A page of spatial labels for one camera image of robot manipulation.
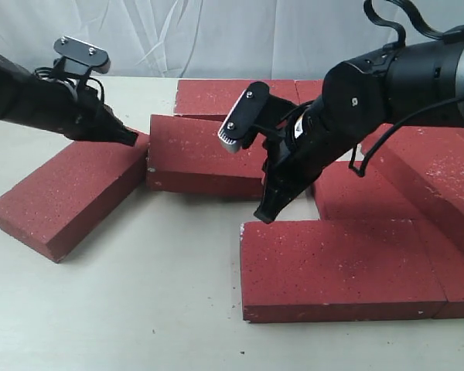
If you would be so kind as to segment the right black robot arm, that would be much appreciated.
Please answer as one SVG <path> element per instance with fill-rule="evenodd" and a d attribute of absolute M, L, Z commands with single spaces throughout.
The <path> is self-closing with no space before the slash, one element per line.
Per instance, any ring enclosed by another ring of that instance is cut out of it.
<path fill-rule="evenodd" d="M 267 158 L 257 219 L 273 222 L 322 171 L 382 124 L 464 128 L 464 41 L 376 50 L 337 64 L 322 92 L 280 118 Z"/>

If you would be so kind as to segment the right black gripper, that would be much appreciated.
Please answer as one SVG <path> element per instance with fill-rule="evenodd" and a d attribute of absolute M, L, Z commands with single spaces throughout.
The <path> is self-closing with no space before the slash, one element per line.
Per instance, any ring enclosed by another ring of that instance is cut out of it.
<path fill-rule="evenodd" d="M 263 142 L 264 182 L 254 217 L 273 223 L 279 213 L 360 142 L 360 137 L 335 120 L 322 100 L 314 100 L 301 114 L 288 118 L 280 137 Z"/>

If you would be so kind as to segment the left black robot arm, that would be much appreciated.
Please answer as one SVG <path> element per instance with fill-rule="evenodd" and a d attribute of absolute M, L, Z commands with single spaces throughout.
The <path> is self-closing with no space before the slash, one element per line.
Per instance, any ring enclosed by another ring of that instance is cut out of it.
<path fill-rule="evenodd" d="M 123 125 L 93 87 L 41 78 L 1 54 L 0 121 L 61 134 L 72 141 L 132 147 L 139 136 Z"/>

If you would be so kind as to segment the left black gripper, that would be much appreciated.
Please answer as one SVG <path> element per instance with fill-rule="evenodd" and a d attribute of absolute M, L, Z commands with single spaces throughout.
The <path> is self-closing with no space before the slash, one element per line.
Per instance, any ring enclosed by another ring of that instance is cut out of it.
<path fill-rule="evenodd" d="M 83 88 L 73 94 L 61 83 L 30 78 L 22 91 L 25 126 L 62 134 L 74 141 L 118 143 L 133 147 L 138 132 L 116 117 L 104 117 L 97 90 Z"/>

